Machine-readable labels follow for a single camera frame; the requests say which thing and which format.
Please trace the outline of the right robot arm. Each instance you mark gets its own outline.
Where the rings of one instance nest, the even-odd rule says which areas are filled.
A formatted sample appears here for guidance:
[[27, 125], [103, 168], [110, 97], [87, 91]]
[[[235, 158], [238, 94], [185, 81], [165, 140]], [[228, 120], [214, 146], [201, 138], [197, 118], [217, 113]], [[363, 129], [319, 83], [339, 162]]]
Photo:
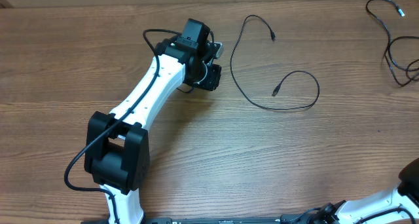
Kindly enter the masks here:
[[418, 222], [418, 159], [399, 173], [400, 183], [359, 200], [328, 203], [313, 214], [309, 223], [392, 223], [408, 219]]

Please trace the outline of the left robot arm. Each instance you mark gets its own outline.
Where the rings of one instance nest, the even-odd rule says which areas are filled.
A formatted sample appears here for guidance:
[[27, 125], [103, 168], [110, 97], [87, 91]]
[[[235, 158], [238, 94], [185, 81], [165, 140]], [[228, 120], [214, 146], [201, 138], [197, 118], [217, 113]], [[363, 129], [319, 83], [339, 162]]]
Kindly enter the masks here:
[[149, 130], [169, 96], [182, 84], [215, 90], [223, 47], [204, 23], [188, 19], [183, 31], [151, 46], [153, 60], [128, 97], [109, 113], [95, 112], [89, 122], [84, 169], [105, 193], [104, 223], [141, 223], [139, 188], [150, 164]]

